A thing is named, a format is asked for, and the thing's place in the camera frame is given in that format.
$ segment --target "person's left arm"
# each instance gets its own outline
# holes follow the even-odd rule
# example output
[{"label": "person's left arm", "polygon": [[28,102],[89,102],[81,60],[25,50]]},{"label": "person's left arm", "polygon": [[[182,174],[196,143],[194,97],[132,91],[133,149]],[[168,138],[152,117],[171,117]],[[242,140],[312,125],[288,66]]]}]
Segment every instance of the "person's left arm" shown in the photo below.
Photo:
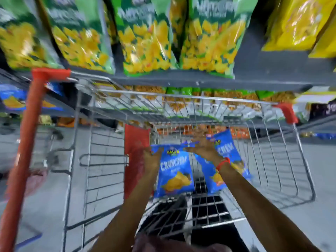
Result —
[{"label": "person's left arm", "polygon": [[124,201],[119,212],[98,237],[90,252],[130,251],[134,237],[146,205],[152,194],[159,171],[162,149],[151,154],[150,149],[143,153],[145,173]]}]

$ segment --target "person's right arm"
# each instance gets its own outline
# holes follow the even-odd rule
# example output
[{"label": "person's right arm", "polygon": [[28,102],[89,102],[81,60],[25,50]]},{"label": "person's right arm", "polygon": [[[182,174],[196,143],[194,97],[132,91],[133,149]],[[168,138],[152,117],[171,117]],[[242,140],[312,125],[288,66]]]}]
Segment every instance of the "person's right arm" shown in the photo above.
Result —
[{"label": "person's right arm", "polygon": [[[196,137],[195,148],[186,148],[218,166],[222,161],[214,143]],[[301,230],[230,164],[224,163],[219,173],[236,199],[261,244],[267,252],[320,252]]]}]

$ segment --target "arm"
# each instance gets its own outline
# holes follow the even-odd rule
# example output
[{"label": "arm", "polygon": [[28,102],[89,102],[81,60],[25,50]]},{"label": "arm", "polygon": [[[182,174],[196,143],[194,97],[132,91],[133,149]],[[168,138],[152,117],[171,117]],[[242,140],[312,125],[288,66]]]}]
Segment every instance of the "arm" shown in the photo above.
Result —
[{"label": "arm", "polygon": [[144,151],[145,173],[143,177],[99,236],[90,252],[126,252],[131,250],[135,233],[156,182],[161,154],[162,150],[153,156],[148,151]]},{"label": "arm", "polygon": [[[223,157],[205,137],[196,137],[199,144],[186,148],[218,166]],[[301,230],[230,164],[221,166],[220,175],[244,212],[254,233],[268,252],[320,252]]]}]

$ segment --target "hand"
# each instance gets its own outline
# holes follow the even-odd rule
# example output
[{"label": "hand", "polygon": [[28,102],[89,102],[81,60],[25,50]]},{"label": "hand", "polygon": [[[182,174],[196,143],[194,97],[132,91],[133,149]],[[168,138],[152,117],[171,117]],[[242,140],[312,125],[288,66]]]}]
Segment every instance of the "hand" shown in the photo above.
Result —
[{"label": "hand", "polygon": [[195,153],[217,166],[223,160],[223,157],[215,149],[214,139],[207,139],[203,130],[197,130],[193,135],[194,138],[191,141],[198,143],[195,147],[187,147],[184,150]]},{"label": "hand", "polygon": [[158,151],[152,154],[150,147],[145,148],[143,151],[143,160],[145,164],[145,175],[155,176],[159,172],[161,155],[163,148],[159,148]]}]

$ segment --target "wire basket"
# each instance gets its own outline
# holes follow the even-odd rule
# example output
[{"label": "wire basket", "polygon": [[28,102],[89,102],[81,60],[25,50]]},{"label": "wire basket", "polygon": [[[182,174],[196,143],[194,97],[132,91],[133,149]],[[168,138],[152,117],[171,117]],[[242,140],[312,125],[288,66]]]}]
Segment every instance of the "wire basket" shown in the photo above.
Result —
[{"label": "wire basket", "polygon": [[[77,78],[94,77],[78,72],[71,75]],[[69,77],[70,72],[65,72],[64,76]],[[97,121],[117,119],[150,127],[151,144],[180,144],[189,140],[192,131],[200,126],[214,132],[230,129],[234,144],[252,175],[251,183],[275,206],[283,209],[315,199],[313,182],[295,125],[297,118],[289,105],[246,99],[134,92],[113,83],[115,88],[122,89],[115,90],[97,87],[90,80],[79,82],[73,145],[69,149],[59,149],[71,153],[69,169],[57,170],[69,177],[62,251],[89,248],[123,203],[124,170],[129,162],[128,156],[124,155],[124,133],[103,125],[104,122],[97,126]],[[91,96],[89,104],[83,104],[83,95],[86,94]],[[284,115],[276,107],[281,107]],[[90,113],[89,131],[78,127],[83,109]],[[266,111],[274,113],[273,121],[266,118]],[[76,142],[78,137],[82,137],[81,133],[89,133],[84,154],[75,152],[79,148]],[[287,143],[288,135],[294,135],[296,143]],[[207,194],[201,167],[191,154],[190,161],[195,191],[151,199],[138,231],[171,237],[188,234],[193,229],[245,219],[229,190]],[[71,195],[72,183],[84,170],[85,192],[81,215],[78,205],[74,211],[70,209],[70,202],[78,203],[78,199]]]}]

